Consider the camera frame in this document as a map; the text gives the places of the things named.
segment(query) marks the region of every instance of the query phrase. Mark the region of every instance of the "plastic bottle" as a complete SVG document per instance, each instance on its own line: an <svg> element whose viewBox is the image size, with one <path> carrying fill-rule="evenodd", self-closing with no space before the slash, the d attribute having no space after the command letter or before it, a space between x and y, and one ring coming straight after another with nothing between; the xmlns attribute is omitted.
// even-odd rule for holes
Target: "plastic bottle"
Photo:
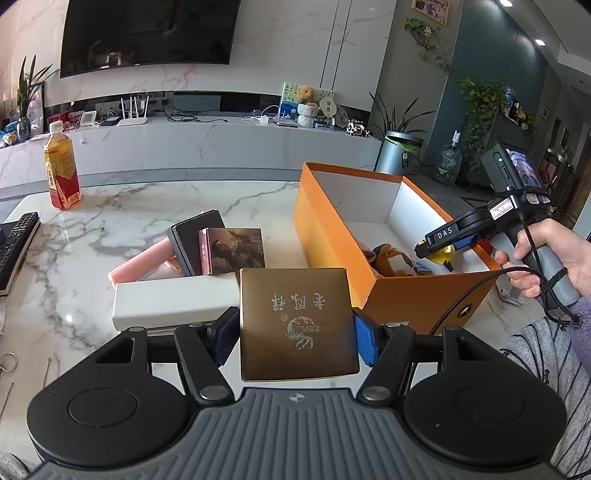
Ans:
<svg viewBox="0 0 591 480"><path fill-rule="evenodd" d="M72 140L64 133L61 120L49 125L51 137L43 148L51 204L67 210L80 201L82 193L78 183Z"/></svg>
<svg viewBox="0 0 591 480"><path fill-rule="evenodd" d="M434 178L444 185L454 185L462 167L462 153L457 149L461 133L456 130L452 144L445 145L435 162Z"/></svg>

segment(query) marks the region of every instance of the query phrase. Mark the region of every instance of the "white marble surface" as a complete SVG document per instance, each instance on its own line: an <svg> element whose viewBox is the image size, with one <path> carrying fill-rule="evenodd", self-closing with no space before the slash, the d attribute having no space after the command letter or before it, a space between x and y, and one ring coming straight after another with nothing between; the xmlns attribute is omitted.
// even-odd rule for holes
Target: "white marble surface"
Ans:
<svg viewBox="0 0 591 480"><path fill-rule="evenodd" d="M273 168L301 170L306 161L373 168L380 142L343 131L228 122L184 123L151 118L145 125L98 127L68 133L78 175L161 168ZM46 181L46 138L0 150L0 189Z"/></svg>
<svg viewBox="0 0 591 480"><path fill-rule="evenodd" d="M67 4L18 0L0 17L0 94L7 109L15 105L25 55L36 54L39 65L59 67ZM319 87L326 72L332 84L335 77L342 81L337 101L342 95L345 105L371 110L367 92L378 84L394 5L395 0L242 0L230 65L165 64L65 79L55 75L47 85L46 105L158 90L280 95L284 82ZM345 31L354 34L348 41L347 33L343 43Z"/></svg>
<svg viewBox="0 0 591 480"><path fill-rule="evenodd" d="M10 215L38 211L42 225L11 291L0 353L14 352L18 368L0 376L0 401L14 387L0 421L0 449L36 462L25 412L41 390L48 358L48 381L67 371L116 332L111 308L114 290L107 272L163 238L171 223L202 210L219 209L228 226L259 227L269 267L302 268L306 258L293 225L298 183L260 181L187 181L93 187L68 212L58 212L47 193L28 196ZM174 275L161 267L150 278ZM495 347L540 316L535 303L514 307L492 291L469 322L469 329ZM175 368L154 372L178 384ZM224 375L239 394L238 346ZM356 390L367 368L355 376L305 382L308 387L350 386ZM428 374L428 368L420 370ZM304 382L297 382L300 387ZM284 387L294 382L282 382Z"/></svg>

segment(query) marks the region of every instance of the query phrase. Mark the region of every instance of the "small sign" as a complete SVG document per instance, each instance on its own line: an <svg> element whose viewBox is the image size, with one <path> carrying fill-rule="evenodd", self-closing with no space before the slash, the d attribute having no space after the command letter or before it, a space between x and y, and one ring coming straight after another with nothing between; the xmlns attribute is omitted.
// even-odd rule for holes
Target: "small sign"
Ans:
<svg viewBox="0 0 591 480"><path fill-rule="evenodd" d="M515 207L511 199L505 199L501 203L497 203L494 207L489 208L493 220L501 218L507 212L510 212Z"/></svg>
<svg viewBox="0 0 591 480"><path fill-rule="evenodd" d="M336 103L332 97L324 97L320 101L320 109L326 115L326 118L331 118L336 115Z"/></svg>
<svg viewBox="0 0 591 480"><path fill-rule="evenodd" d="M525 198L527 198L527 201L530 202L532 205L540 204L540 200L535 193L527 193L525 194Z"/></svg>

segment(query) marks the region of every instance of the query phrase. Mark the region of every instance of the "wooden door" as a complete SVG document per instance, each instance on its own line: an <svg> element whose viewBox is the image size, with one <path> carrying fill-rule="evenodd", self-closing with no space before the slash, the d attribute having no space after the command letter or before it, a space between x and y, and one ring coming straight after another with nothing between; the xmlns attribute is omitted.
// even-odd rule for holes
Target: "wooden door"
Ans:
<svg viewBox="0 0 591 480"><path fill-rule="evenodd" d="M575 188L572 199L566 207L565 224L572 228L577 223L579 215L583 211L585 202L591 193L591 142L587 139L583 154L577 166L578 185Z"/></svg>

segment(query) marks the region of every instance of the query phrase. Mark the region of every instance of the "striped sleeve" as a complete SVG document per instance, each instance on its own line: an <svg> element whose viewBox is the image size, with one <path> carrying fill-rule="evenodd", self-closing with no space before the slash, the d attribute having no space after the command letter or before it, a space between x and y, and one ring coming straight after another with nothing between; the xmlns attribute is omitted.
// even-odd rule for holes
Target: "striped sleeve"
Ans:
<svg viewBox="0 0 591 480"><path fill-rule="evenodd" d="M566 476L591 469L591 380L572 349L569 330L541 319L513 335L501 352L564 400L568 422L552 465ZM591 480L591 473L585 478Z"/></svg>

